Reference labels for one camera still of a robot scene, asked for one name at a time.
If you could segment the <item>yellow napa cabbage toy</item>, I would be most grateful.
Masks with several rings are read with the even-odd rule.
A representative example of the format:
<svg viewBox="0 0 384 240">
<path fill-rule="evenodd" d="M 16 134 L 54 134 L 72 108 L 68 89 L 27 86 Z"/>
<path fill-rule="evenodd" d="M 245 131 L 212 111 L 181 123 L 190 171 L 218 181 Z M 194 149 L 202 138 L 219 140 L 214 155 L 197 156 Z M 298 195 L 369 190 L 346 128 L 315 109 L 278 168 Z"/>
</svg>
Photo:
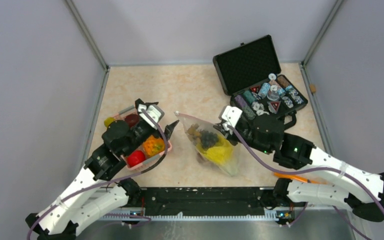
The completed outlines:
<svg viewBox="0 0 384 240">
<path fill-rule="evenodd" d="M 195 146 L 204 160 L 219 168 L 229 176 L 239 173 L 239 157 L 236 146 L 233 146 L 221 134 L 217 133 L 218 142 L 215 146 L 203 149 L 201 141 Z"/>
</svg>

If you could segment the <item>tan longan fruit cluster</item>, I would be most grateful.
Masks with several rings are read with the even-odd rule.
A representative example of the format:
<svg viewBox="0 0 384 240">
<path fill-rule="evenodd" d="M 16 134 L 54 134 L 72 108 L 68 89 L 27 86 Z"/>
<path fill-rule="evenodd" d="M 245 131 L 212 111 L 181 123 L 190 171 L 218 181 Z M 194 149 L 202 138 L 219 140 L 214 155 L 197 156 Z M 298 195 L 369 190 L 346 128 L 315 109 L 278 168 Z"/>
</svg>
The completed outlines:
<svg viewBox="0 0 384 240">
<path fill-rule="evenodd" d="M 199 126 L 199 124 L 195 123 L 186 130 L 188 139 L 195 144 L 201 141 L 201 132 L 198 130 Z"/>
</svg>

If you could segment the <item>clear zip top bag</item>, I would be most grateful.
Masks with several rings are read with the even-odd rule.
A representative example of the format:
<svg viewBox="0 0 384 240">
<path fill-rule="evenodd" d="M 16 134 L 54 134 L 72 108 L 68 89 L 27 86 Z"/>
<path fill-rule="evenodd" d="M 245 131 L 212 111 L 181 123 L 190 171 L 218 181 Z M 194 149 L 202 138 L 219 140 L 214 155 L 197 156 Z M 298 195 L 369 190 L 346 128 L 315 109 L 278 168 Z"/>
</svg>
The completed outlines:
<svg viewBox="0 0 384 240">
<path fill-rule="evenodd" d="M 179 111 L 174 114 L 196 150 L 200 164 L 231 177 L 239 173 L 239 147 L 230 143 L 213 123 Z"/>
</svg>

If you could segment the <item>dark black grape bunch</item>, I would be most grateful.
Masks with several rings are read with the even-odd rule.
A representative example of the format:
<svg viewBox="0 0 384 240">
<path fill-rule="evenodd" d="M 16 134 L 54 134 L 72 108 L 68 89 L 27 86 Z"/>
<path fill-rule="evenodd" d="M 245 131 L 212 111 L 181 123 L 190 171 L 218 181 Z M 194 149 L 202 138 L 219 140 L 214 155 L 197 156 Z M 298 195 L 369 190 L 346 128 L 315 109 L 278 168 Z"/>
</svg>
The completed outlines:
<svg viewBox="0 0 384 240">
<path fill-rule="evenodd" d="M 219 141 L 218 135 L 216 133 L 207 130 L 202 130 L 200 133 L 200 143 L 204 150 L 214 147 Z"/>
</svg>

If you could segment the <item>yellow banana bunch toy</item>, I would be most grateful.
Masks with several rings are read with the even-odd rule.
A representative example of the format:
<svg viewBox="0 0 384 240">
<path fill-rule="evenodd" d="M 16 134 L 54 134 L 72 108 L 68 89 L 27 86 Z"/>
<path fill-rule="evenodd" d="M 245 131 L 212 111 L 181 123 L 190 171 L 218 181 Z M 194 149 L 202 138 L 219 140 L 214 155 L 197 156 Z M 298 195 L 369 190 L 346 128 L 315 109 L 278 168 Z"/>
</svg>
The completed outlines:
<svg viewBox="0 0 384 240">
<path fill-rule="evenodd" d="M 113 123 L 113 122 L 115 122 L 116 121 L 116 119 L 114 118 L 114 117 L 108 117 L 108 118 L 106 118 L 105 120 L 104 120 L 104 126 L 106 127 L 106 128 L 108 128 L 109 126 L 110 126 L 110 124 L 111 123 Z"/>
</svg>

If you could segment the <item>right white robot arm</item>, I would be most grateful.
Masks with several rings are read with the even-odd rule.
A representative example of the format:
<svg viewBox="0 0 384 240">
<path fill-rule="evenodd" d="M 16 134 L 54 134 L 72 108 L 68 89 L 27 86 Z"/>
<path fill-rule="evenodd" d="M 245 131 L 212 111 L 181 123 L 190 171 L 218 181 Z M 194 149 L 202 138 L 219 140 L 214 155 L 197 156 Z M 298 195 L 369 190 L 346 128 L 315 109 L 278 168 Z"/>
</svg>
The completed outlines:
<svg viewBox="0 0 384 240">
<path fill-rule="evenodd" d="M 282 174 L 272 191 L 277 205 L 330 205 L 370 222 L 384 221 L 384 172 L 370 173 L 339 160 L 313 142 L 286 133 L 283 122 L 269 115 L 249 121 L 225 115 L 213 127 L 252 156 L 273 154 Z"/>
</svg>

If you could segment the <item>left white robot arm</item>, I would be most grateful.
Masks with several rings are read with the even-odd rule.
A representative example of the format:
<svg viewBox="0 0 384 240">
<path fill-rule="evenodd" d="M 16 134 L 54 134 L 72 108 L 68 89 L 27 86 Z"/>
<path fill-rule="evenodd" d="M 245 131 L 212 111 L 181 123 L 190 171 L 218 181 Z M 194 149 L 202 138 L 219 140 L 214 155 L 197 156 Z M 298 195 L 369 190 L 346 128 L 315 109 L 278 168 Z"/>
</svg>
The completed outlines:
<svg viewBox="0 0 384 240">
<path fill-rule="evenodd" d="M 75 240 L 87 227 L 112 210 L 125 205 L 134 207 L 140 202 L 139 191 L 122 186 L 115 186 L 105 195 L 89 200 L 100 187 L 153 170 L 169 151 L 169 139 L 179 121 L 162 129 L 160 121 L 165 113 L 157 102 L 144 102 L 138 98 L 134 108 L 138 117 L 136 123 L 129 125 L 125 118 L 112 121 L 101 136 L 102 145 L 92 152 L 69 186 L 44 210 L 26 217 L 29 227 L 26 239 L 36 233 L 39 240 Z M 138 150 L 149 137 L 164 142 L 165 148 L 159 159 L 140 172 L 116 178 L 116 174 L 128 165 L 125 158 Z"/>
</svg>

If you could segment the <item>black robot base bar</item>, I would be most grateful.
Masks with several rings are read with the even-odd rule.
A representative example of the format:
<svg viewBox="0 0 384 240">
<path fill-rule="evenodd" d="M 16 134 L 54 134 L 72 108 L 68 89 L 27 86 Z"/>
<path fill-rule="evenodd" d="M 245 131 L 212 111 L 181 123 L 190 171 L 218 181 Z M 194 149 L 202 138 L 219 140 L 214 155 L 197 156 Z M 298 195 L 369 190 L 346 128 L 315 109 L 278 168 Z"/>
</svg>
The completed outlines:
<svg viewBox="0 0 384 240">
<path fill-rule="evenodd" d="M 129 197 L 129 207 L 146 216 L 262 216 L 279 204 L 264 187 L 148 187 Z"/>
</svg>

